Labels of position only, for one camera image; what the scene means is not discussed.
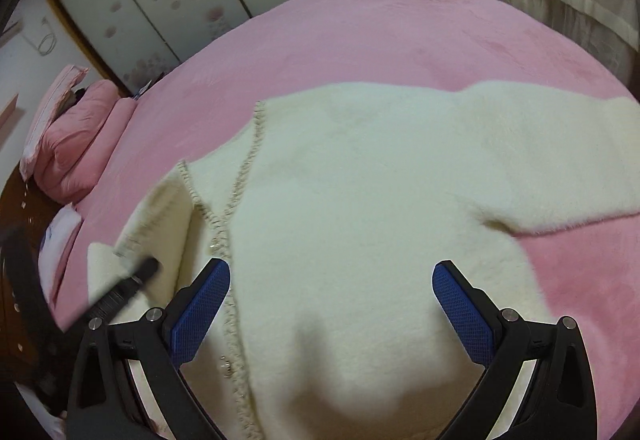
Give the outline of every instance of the wooden furniture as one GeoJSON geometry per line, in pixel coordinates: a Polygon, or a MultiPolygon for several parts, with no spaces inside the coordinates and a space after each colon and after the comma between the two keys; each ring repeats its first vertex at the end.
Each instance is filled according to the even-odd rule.
{"type": "MultiPolygon", "coordinates": [[[[47,226],[62,206],[48,198],[33,179],[25,183],[16,166],[0,195],[0,229],[24,226],[34,258],[47,226]]],[[[27,337],[2,261],[0,276],[0,366],[26,381],[37,353],[27,337]]]]}

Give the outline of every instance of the pink blanket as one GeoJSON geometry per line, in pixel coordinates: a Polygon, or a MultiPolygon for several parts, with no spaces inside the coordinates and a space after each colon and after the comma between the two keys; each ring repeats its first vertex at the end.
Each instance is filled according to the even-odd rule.
{"type": "MultiPolygon", "coordinates": [[[[573,42],[495,0],[291,0],[222,36],[139,102],[97,186],[58,295],[68,324],[87,303],[91,242],[113,244],[145,192],[250,120],[254,102],[371,81],[455,91],[482,80],[629,96],[573,42]]],[[[523,238],[548,305],[577,318],[591,361],[599,438],[640,398],[640,217],[523,238]]]]}

